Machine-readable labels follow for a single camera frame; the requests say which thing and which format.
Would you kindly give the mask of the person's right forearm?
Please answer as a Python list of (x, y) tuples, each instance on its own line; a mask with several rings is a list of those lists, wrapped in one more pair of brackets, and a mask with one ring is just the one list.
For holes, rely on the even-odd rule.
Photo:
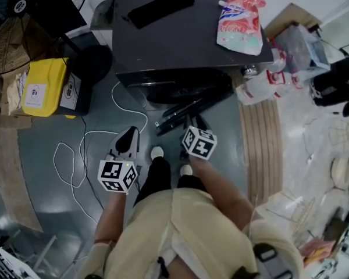
[(245, 195), (208, 161), (190, 156), (191, 167), (212, 197), (216, 207), (243, 230), (251, 222), (254, 207)]

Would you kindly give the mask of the black flat panel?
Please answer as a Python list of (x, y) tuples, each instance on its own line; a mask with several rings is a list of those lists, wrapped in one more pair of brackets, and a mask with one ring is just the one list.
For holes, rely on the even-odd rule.
[(29, 14), (52, 38), (56, 38), (86, 25), (79, 11), (83, 1), (35, 0)]

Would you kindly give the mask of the black front-load washing machine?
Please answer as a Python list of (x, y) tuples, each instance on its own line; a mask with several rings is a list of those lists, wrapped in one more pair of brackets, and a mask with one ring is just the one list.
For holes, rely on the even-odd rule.
[(120, 83), (147, 111), (164, 110), (207, 89), (231, 84), (242, 67), (269, 63), (263, 43), (257, 56), (228, 50), (216, 42), (220, 1), (194, 4), (138, 28), (129, 13), (154, 0), (114, 0), (114, 70)]

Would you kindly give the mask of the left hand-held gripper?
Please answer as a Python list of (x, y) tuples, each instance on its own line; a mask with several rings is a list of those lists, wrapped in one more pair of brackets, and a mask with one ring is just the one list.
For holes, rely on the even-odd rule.
[(106, 191), (128, 194), (137, 182), (140, 174), (136, 165), (139, 145), (140, 132), (135, 126), (120, 132), (111, 141), (109, 153), (99, 162), (97, 174), (97, 180)]

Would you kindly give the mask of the pink detergent refill pouch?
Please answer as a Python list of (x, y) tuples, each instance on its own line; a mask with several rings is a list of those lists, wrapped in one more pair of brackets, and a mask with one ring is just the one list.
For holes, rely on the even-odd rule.
[(258, 56), (263, 42), (259, 9), (265, 0), (219, 1), (222, 11), (218, 20), (216, 43), (228, 50)]

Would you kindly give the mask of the person's black trousers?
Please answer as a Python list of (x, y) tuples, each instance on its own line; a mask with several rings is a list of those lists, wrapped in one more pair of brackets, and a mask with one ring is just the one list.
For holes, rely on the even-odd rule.
[[(192, 188), (207, 192), (198, 177), (188, 174), (180, 176), (177, 188)], [(169, 189), (172, 189), (170, 164), (163, 157), (156, 157), (152, 160), (147, 179), (138, 193), (133, 206), (154, 193)]]

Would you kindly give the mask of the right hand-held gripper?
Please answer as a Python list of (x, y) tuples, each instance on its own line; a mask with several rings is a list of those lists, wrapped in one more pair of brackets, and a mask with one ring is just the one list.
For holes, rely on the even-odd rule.
[(182, 146), (189, 155), (209, 160), (218, 144), (217, 136), (207, 132), (209, 126), (202, 116), (196, 115), (196, 124), (197, 127), (194, 127), (191, 116), (187, 115), (188, 128), (182, 139)]

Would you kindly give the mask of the person's cream shirt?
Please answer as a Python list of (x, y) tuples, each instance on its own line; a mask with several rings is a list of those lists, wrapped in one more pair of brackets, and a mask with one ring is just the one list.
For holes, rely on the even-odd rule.
[(95, 244), (76, 279), (95, 274), (102, 279), (159, 279), (158, 259), (170, 265), (180, 258), (198, 279), (232, 279), (245, 267), (261, 269), (253, 247), (273, 246), (303, 278), (298, 249), (265, 220), (237, 228), (214, 205), (210, 195), (190, 188), (157, 192), (139, 202), (117, 242)]

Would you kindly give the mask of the black standing floor fan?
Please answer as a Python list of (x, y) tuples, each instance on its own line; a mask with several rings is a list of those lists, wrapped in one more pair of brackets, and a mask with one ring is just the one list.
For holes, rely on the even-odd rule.
[[(31, 18), (29, 11), (35, 6), (35, 0), (0, 0), (0, 26), (9, 18), (25, 19)], [(101, 81), (110, 71), (112, 54), (107, 46), (92, 45), (80, 49), (67, 36), (67, 33), (56, 37), (56, 56), (59, 58), (62, 53), (57, 50), (58, 44), (62, 42), (74, 51), (76, 57), (72, 62), (71, 70), (80, 79), (86, 79), (92, 84)]]

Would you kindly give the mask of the grey long-handled dustpan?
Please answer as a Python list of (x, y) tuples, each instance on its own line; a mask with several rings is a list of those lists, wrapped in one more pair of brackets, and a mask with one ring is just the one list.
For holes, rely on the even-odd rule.
[(91, 30), (112, 30), (115, 0), (102, 1), (94, 11), (91, 19)]

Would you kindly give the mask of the person's left forearm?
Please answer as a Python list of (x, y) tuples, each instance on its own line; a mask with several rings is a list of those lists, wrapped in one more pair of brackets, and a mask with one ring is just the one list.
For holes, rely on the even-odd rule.
[(97, 223), (94, 243), (117, 242), (123, 232), (126, 194), (113, 192)]

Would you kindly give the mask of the yellow-lidded black case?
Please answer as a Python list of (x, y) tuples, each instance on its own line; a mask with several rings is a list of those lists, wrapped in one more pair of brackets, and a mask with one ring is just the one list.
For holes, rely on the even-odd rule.
[(71, 70), (69, 58), (31, 62), (24, 85), (22, 110), (35, 117), (85, 116), (92, 88)]

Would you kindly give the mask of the round beige stool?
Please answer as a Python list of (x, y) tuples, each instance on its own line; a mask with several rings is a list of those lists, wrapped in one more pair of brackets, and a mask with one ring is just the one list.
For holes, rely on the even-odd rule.
[(349, 154), (342, 153), (334, 157), (330, 167), (333, 188), (346, 190), (349, 186)]

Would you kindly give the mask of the brown cardboard sheet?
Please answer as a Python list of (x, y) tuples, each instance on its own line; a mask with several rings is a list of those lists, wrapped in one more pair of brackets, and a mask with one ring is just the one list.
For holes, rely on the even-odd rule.
[(318, 18), (305, 9), (290, 3), (264, 28), (265, 35), (268, 38), (275, 38), (295, 23), (302, 24), (306, 28), (322, 24)]

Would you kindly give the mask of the wooden slat floor mat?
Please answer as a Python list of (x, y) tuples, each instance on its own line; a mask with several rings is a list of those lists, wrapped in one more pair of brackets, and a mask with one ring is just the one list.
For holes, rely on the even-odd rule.
[(283, 147), (276, 101), (239, 105), (247, 196), (254, 206), (263, 205), (283, 189)]

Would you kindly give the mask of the clear plastic storage bin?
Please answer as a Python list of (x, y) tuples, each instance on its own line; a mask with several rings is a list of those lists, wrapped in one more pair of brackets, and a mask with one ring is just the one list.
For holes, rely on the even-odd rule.
[(322, 41), (302, 24), (288, 26), (275, 37), (275, 43), (286, 52), (287, 69), (290, 73), (322, 73), (330, 70)]

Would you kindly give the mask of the plain brown cardboard box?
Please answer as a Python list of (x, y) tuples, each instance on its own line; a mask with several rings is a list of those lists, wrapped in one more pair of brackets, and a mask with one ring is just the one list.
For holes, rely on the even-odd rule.
[(29, 17), (9, 18), (0, 26), (0, 74), (55, 57), (57, 41)]

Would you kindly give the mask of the labelled brown cardboard box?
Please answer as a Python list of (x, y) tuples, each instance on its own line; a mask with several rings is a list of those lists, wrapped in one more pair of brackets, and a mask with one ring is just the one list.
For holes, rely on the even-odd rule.
[(0, 128), (26, 129), (32, 125), (31, 117), (20, 107), (20, 77), (24, 70), (19, 69), (0, 74)]

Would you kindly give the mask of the pink orange cloth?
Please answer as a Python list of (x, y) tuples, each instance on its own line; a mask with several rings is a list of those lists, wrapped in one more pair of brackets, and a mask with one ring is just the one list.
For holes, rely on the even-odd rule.
[(335, 244), (335, 240), (324, 241), (314, 238), (301, 248), (300, 253), (304, 261), (310, 264), (329, 257)]

